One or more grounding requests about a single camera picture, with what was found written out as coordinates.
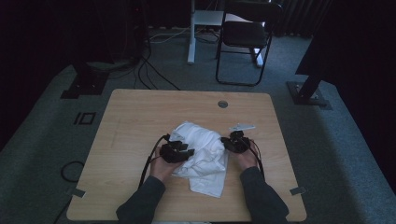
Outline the white skirt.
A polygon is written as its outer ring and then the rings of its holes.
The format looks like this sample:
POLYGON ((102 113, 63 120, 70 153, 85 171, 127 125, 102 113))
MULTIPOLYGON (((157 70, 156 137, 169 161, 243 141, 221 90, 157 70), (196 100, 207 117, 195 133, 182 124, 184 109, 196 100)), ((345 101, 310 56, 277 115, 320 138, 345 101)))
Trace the white skirt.
POLYGON ((171 132, 170 140, 179 140, 194 150, 173 175, 187 178, 193 192, 220 198, 228 165, 228 153, 220 141, 220 134, 185 121, 171 132))

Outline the person's right hand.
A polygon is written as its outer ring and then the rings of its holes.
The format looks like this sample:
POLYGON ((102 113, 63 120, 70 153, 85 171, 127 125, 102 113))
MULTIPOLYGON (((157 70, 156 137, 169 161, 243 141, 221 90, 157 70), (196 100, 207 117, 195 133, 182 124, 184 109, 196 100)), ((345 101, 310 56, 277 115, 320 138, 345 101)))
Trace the person's right hand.
POLYGON ((257 167, 257 148, 253 145, 250 146, 250 149, 243 153, 234 153, 233 157, 237 161, 239 167, 242 171, 245 171, 250 167, 257 167))

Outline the dark equipment rack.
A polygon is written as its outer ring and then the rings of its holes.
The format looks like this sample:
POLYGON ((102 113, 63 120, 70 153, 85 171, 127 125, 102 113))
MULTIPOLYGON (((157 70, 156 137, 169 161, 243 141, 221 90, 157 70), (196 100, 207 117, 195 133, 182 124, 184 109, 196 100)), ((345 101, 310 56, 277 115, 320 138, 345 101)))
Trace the dark equipment rack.
POLYGON ((146 0, 94 0, 113 61, 141 57, 147 37, 146 0))

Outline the white desk frame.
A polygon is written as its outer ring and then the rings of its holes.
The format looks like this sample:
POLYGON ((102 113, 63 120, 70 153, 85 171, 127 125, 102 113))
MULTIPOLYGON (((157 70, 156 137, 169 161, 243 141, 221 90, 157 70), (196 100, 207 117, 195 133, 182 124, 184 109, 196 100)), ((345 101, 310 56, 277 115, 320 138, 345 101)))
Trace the white desk frame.
POLYGON ((187 57, 187 64, 192 65, 195 63, 195 50, 196 50, 196 26, 221 26, 223 16, 222 11, 213 10, 200 10, 195 8, 195 0, 191 0, 191 18, 190 18, 190 43, 187 57))

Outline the person's left hand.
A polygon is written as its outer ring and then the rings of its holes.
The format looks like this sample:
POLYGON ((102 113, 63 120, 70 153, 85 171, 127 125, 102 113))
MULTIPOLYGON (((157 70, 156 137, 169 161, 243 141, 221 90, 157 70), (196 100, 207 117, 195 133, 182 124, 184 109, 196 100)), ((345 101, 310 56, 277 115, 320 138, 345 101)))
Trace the person's left hand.
POLYGON ((172 175, 172 173, 182 165, 182 162, 168 163, 160 156, 160 148, 155 150, 155 159, 150 163, 149 174, 156 177, 163 183, 172 175))

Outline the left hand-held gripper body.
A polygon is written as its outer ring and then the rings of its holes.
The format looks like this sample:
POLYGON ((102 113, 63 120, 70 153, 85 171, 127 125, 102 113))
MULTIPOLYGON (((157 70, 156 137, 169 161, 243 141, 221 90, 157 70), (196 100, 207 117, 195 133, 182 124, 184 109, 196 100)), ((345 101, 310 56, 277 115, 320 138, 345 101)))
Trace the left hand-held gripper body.
POLYGON ((160 156, 166 162, 178 163, 178 162, 183 162, 187 159, 187 158, 184 158, 181 154, 181 152, 184 150, 177 150, 177 147, 180 144, 183 144, 181 141, 179 141, 179 140, 171 141, 169 133, 166 134, 163 138, 166 141, 166 143, 161 146, 160 156))

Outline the black stand base left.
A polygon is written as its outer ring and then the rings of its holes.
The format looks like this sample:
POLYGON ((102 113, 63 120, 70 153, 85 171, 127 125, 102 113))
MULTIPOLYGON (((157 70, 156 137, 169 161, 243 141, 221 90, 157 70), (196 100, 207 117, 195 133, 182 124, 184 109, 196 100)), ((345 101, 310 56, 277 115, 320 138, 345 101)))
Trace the black stand base left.
POLYGON ((76 71, 75 79, 68 90, 63 91, 62 99, 77 99, 80 95, 101 95, 106 85, 108 72, 96 71, 84 62, 72 63, 76 71))

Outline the dark curtain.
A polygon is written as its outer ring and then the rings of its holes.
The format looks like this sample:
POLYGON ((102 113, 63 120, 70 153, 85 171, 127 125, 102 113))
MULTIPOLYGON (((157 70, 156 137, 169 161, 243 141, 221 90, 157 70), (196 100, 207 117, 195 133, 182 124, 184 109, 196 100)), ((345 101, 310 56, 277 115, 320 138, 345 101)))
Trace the dark curtain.
POLYGON ((319 28, 332 0, 271 0, 282 6, 283 13, 276 36, 311 37, 319 28))

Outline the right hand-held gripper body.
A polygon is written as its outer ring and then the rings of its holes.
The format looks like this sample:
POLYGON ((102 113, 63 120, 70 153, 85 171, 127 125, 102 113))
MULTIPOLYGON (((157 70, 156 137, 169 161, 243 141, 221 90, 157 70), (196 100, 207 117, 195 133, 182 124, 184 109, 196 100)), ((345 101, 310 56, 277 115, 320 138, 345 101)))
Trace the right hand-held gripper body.
POLYGON ((245 137, 244 131, 254 128, 254 125, 241 123, 231 127, 226 148, 234 153, 243 153, 250 149, 250 140, 245 137))

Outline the black folding chair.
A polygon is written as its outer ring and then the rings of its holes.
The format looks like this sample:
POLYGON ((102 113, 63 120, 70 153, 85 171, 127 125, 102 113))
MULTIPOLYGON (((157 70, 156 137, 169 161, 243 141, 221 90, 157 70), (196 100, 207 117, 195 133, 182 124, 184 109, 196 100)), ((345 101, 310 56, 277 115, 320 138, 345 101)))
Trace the black folding chair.
POLYGON ((283 14, 283 7, 269 0, 228 0, 222 15, 219 42, 216 52, 215 79, 223 85, 254 87, 261 83, 267 62, 274 31, 283 14), (249 49, 252 58, 258 61, 265 50, 262 68, 258 80, 253 83, 239 83, 221 80, 219 76, 222 53, 233 53, 223 50, 222 46, 249 49))

